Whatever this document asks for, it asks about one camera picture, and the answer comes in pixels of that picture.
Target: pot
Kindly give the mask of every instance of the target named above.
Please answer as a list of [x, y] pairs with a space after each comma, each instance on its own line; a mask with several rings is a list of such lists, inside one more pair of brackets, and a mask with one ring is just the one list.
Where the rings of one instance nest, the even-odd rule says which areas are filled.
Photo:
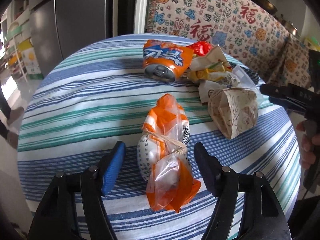
[[278, 9], [273, 5], [273, 3], [268, 0], [251, 0], [257, 5], [259, 5], [262, 9], [266, 10], [271, 15], [274, 15]]
[[298, 30], [296, 27], [293, 26], [293, 23], [292, 22], [288, 22], [284, 19], [282, 19], [280, 21], [280, 23], [283, 25], [283, 27], [285, 27], [287, 29], [287, 31], [289, 33], [291, 33], [293, 36], [297, 36], [298, 35]]

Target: screw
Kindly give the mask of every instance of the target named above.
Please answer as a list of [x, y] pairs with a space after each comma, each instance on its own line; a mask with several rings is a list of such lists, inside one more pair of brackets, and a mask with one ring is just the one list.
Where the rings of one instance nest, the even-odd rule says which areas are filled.
[[257, 171], [257, 172], [256, 172], [256, 176], [257, 176], [258, 178], [263, 178], [264, 174], [263, 174], [261, 171]]
[[91, 172], [95, 172], [97, 170], [98, 170], [97, 165], [92, 165], [92, 166], [89, 167], [89, 171], [91, 171]]
[[61, 178], [61, 177], [63, 177], [63, 175], [64, 175], [64, 172], [63, 172], [63, 171], [58, 171], [58, 172], [56, 173], [56, 177], [57, 177], [57, 178]]
[[223, 170], [224, 172], [230, 172], [230, 171], [231, 171], [230, 167], [228, 167], [228, 166], [223, 166], [223, 167], [222, 167], [222, 170]]

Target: white string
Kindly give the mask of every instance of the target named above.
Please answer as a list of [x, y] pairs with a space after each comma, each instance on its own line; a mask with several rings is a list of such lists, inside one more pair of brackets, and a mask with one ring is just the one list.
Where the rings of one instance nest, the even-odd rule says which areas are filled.
[[186, 147], [186, 145], [180, 141], [177, 141], [175, 139], [172, 139], [170, 137], [167, 137], [165, 135], [162, 135], [162, 134], [157, 134], [157, 133], [154, 133], [154, 132], [150, 132], [148, 130], [145, 130], [143, 131], [142, 133], [143, 135], [153, 135], [155, 137], [158, 137], [164, 141], [168, 141], [172, 144], [174, 144], [175, 146], [177, 146], [177, 148], [175, 149], [175, 152], [174, 153], [177, 153], [177, 154], [185, 154], [188, 152], [188, 148]]

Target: orange plastic bag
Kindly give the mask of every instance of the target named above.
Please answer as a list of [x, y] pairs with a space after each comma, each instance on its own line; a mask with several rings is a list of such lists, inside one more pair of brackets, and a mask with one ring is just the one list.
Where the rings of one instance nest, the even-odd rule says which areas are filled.
[[200, 189], [193, 179], [184, 143], [189, 139], [189, 121], [175, 97], [165, 94], [143, 124], [144, 135], [137, 149], [140, 173], [147, 185], [151, 209], [175, 210], [187, 204]]

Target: crushed soda can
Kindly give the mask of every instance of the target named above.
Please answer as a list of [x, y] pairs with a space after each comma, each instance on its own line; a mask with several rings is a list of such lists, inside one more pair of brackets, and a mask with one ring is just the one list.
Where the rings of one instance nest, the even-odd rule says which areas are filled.
[[173, 43], [148, 40], [143, 46], [146, 76], [164, 82], [176, 81], [190, 66], [193, 49]]

